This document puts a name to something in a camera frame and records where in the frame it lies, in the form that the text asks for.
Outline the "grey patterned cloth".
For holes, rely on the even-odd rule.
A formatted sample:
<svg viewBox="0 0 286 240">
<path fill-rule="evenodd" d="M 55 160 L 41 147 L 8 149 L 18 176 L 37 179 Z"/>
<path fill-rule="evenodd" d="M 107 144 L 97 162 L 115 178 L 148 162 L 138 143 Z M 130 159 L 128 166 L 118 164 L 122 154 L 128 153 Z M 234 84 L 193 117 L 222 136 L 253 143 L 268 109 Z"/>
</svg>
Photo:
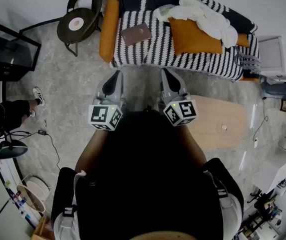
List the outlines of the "grey patterned cloth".
<svg viewBox="0 0 286 240">
<path fill-rule="evenodd" d="M 238 47 L 236 49 L 236 55 L 234 62 L 237 66 L 241 67 L 244 71 L 250 71 L 252 74 L 260 74 L 260 61 L 257 57 L 252 55 L 246 55 L 242 53 Z"/>
</svg>

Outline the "white block table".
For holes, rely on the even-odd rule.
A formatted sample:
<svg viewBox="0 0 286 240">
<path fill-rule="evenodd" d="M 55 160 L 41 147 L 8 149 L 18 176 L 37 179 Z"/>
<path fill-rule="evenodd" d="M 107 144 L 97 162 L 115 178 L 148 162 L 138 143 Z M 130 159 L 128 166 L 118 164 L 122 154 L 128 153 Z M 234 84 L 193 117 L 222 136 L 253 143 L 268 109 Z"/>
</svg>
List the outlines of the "white block table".
<svg viewBox="0 0 286 240">
<path fill-rule="evenodd" d="M 252 183 L 261 192 L 269 193 L 286 178 L 286 151 L 278 148 L 274 153 L 268 154 L 253 176 Z"/>
</svg>

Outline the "dark wicker chair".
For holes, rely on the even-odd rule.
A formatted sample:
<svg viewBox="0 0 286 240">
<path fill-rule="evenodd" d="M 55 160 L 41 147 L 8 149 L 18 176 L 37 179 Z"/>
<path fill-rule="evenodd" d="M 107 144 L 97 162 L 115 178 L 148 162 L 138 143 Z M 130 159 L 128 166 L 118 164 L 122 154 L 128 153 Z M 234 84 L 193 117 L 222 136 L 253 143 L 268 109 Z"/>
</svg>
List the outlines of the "dark wicker chair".
<svg viewBox="0 0 286 240">
<path fill-rule="evenodd" d="M 66 49 L 75 57 L 78 56 L 77 51 L 69 48 L 69 45 L 77 45 L 87 39 L 95 30 L 101 31 L 99 28 L 99 19 L 102 16 L 101 7 L 103 0 L 91 0 L 91 7 L 76 8 L 78 0 L 69 0 L 67 4 L 66 14 L 60 19 L 57 26 L 57 35 L 62 41 Z M 80 17 L 84 20 L 83 27 L 78 31 L 71 31 L 68 28 L 70 20 Z"/>
</svg>

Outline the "brown notebook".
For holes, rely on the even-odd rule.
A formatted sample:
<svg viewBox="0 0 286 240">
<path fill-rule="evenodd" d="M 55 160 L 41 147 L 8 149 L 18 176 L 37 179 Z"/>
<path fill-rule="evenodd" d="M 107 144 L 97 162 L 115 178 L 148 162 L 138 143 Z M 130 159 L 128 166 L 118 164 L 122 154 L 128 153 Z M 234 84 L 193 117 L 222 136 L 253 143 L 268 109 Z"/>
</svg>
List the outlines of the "brown notebook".
<svg viewBox="0 0 286 240">
<path fill-rule="evenodd" d="M 121 30 L 121 36 L 127 47 L 152 38 L 151 31 L 146 23 Z"/>
</svg>

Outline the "wooden crate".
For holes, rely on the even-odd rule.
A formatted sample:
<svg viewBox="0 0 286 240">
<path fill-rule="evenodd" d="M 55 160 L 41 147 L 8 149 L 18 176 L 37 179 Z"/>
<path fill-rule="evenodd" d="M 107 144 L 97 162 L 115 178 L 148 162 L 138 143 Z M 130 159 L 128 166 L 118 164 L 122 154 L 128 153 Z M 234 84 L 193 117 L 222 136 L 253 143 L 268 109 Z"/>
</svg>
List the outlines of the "wooden crate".
<svg viewBox="0 0 286 240">
<path fill-rule="evenodd" d="M 31 240 L 55 240 L 51 221 L 47 216 L 41 218 L 31 236 Z"/>
</svg>

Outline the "white fluffy throw blanket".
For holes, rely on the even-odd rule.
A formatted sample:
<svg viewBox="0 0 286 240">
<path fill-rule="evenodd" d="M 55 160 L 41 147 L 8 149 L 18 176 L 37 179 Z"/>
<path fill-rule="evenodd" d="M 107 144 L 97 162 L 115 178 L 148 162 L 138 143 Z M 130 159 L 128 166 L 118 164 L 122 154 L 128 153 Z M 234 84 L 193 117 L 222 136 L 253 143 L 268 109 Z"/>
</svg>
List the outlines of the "white fluffy throw blanket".
<svg viewBox="0 0 286 240">
<path fill-rule="evenodd" d="M 238 33 L 230 21 L 201 0 L 179 0 L 179 5 L 166 4 L 155 9 L 154 13 L 161 22 L 169 22 L 170 18 L 194 21 L 200 30 L 221 40 L 226 48 L 237 44 Z"/>
</svg>

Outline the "orange cushion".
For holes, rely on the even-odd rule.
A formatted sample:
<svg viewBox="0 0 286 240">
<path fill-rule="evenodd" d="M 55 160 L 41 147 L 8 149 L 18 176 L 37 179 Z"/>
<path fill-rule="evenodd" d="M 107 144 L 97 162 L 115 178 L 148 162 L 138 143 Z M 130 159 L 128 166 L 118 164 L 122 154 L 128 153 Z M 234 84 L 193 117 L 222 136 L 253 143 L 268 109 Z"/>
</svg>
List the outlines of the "orange cushion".
<svg viewBox="0 0 286 240">
<path fill-rule="evenodd" d="M 210 53 L 222 54 L 220 40 L 214 39 L 202 31 L 192 20 L 169 19 L 173 37 L 174 52 L 180 54 Z"/>
<path fill-rule="evenodd" d="M 237 39 L 237 43 L 238 46 L 242 46 L 245 48 L 250 47 L 248 39 L 247 39 L 247 34 L 242 33 L 242 34 L 238 34 L 238 39 Z"/>
</svg>

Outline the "person's left forearm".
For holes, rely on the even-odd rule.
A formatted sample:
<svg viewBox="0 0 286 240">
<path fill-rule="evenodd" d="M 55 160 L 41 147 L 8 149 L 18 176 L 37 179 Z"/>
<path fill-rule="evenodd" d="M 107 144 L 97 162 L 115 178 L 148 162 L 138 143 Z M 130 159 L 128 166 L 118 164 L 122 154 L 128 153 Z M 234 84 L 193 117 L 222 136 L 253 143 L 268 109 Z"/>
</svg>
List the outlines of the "person's left forearm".
<svg viewBox="0 0 286 240">
<path fill-rule="evenodd" d="M 76 172 L 85 172 L 88 178 L 92 176 L 109 133 L 104 130 L 95 131 L 76 163 Z"/>
</svg>

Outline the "white bedside cabinet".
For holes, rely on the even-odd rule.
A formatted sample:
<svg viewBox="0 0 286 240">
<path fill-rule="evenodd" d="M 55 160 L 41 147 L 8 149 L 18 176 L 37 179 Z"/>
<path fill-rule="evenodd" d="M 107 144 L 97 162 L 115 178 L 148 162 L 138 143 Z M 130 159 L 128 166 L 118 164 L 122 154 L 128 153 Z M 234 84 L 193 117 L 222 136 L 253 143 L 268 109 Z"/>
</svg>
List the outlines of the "white bedside cabinet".
<svg viewBox="0 0 286 240">
<path fill-rule="evenodd" d="M 286 45 L 282 37 L 260 41 L 260 73 L 274 82 L 286 82 Z"/>
</svg>

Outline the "round white disc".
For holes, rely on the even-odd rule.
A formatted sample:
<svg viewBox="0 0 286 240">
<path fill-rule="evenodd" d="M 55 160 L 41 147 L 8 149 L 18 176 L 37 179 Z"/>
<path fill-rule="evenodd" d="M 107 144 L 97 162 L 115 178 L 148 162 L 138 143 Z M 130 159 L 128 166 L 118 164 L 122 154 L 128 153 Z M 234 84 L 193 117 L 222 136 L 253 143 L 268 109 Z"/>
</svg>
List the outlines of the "round white disc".
<svg viewBox="0 0 286 240">
<path fill-rule="evenodd" d="M 78 31 L 83 27 L 83 25 L 84 25 L 84 20 L 81 17 L 76 17 L 70 20 L 68 28 L 71 31 Z"/>
</svg>

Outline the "white round side table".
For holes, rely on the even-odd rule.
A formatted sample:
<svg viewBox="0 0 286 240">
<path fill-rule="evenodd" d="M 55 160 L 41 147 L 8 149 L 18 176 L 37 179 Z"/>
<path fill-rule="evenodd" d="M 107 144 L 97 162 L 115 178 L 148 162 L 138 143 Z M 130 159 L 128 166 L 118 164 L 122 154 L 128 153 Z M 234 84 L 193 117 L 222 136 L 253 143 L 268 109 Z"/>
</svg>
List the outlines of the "white round side table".
<svg viewBox="0 0 286 240">
<path fill-rule="evenodd" d="M 42 214 L 46 211 L 45 201 L 49 197 L 51 189 L 51 186 L 31 173 L 17 184 L 17 192 L 20 192 L 20 197 L 26 199 L 30 208 Z"/>
</svg>

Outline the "black glass side table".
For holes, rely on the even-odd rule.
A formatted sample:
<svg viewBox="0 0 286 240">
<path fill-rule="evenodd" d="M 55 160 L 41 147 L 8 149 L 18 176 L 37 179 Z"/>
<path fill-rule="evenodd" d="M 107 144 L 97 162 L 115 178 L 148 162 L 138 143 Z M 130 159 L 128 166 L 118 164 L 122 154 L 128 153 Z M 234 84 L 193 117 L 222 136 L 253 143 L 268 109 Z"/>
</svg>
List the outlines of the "black glass side table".
<svg viewBox="0 0 286 240">
<path fill-rule="evenodd" d="M 0 24 L 0 81 L 17 82 L 35 70 L 41 44 Z"/>
</svg>

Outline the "wooden coffee table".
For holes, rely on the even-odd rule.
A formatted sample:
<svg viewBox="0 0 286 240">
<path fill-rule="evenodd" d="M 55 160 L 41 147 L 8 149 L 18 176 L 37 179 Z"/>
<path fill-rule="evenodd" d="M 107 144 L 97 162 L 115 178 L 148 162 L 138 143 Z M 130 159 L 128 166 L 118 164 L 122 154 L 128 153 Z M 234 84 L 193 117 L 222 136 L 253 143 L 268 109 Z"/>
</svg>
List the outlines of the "wooden coffee table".
<svg viewBox="0 0 286 240">
<path fill-rule="evenodd" d="M 247 131 L 247 114 L 242 105 L 192 95 L 198 117 L 187 127 L 202 149 L 235 148 Z"/>
</svg>

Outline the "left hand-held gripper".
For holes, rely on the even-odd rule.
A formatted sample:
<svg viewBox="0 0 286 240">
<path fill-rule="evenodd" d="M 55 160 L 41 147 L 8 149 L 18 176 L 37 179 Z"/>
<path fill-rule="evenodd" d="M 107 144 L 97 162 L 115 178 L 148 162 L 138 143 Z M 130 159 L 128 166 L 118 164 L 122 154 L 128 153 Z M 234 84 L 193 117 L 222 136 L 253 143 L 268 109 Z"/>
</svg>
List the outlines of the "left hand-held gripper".
<svg viewBox="0 0 286 240">
<path fill-rule="evenodd" d="M 99 82 L 93 104 L 89 105 L 88 124 L 97 130 L 114 131 L 124 105 L 123 74 L 116 70 Z"/>
</svg>

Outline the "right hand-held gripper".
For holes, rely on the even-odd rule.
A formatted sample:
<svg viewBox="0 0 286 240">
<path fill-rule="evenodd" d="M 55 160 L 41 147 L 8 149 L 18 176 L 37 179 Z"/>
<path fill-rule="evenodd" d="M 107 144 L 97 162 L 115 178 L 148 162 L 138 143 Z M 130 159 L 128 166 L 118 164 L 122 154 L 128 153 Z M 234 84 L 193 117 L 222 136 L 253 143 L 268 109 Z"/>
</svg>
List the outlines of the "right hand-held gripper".
<svg viewBox="0 0 286 240">
<path fill-rule="evenodd" d="M 183 79 L 174 71 L 161 70 L 163 93 L 160 95 L 159 112 L 172 126 L 189 124 L 198 117 L 195 100 L 187 93 Z"/>
</svg>

